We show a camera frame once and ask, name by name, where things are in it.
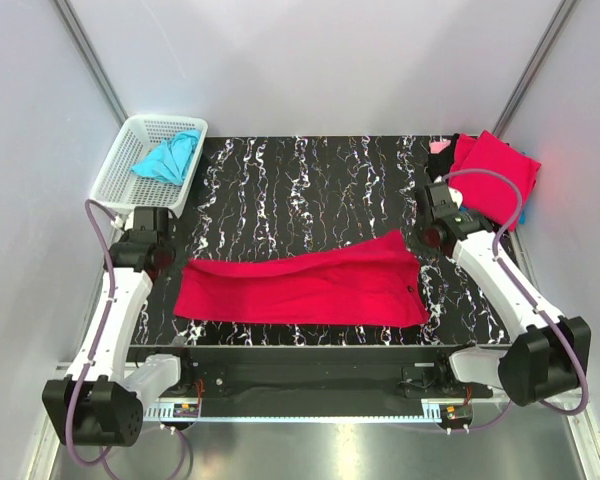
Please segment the red polo shirt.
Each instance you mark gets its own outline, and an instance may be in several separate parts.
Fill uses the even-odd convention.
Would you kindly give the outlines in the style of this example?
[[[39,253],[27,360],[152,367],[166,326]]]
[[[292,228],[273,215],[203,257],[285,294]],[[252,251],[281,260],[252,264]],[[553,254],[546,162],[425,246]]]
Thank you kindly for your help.
[[[407,328],[429,314],[420,264],[400,231],[356,245],[264,262],[192,259],[174,313],[249,324]]]

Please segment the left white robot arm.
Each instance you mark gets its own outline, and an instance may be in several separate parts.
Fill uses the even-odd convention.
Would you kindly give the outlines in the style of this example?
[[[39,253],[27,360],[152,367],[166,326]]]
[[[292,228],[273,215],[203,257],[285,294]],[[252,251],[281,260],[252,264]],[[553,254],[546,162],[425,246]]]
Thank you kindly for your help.
[[[196,382],[194,369],[172,354],[153,354],[125,371],[142,307],[174,259],[170,210],[136,207],[125,219],[108,217],[122,234],[101,244],[103,277],[89,328],[64,377],[47,381],[42,392],[59,441],[69,448],[133,445],[145,411],[165,391],[183,396]]]

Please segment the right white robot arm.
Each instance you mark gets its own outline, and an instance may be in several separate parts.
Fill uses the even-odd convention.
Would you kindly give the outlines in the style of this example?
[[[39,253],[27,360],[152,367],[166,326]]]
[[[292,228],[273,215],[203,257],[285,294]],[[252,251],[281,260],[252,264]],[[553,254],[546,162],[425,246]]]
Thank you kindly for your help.
[[[501,249],[487,219],[460,210],[445,183],[420,189],[416,199],[422,242],[454,260],[479,286],[511,340],[506,350],[462,347],[445,356],[433,374],[437,390],[452,397],[469,383],[482,384],[526,406],[579,389],[586,401],[587,322],[566,317],[547,301]]]

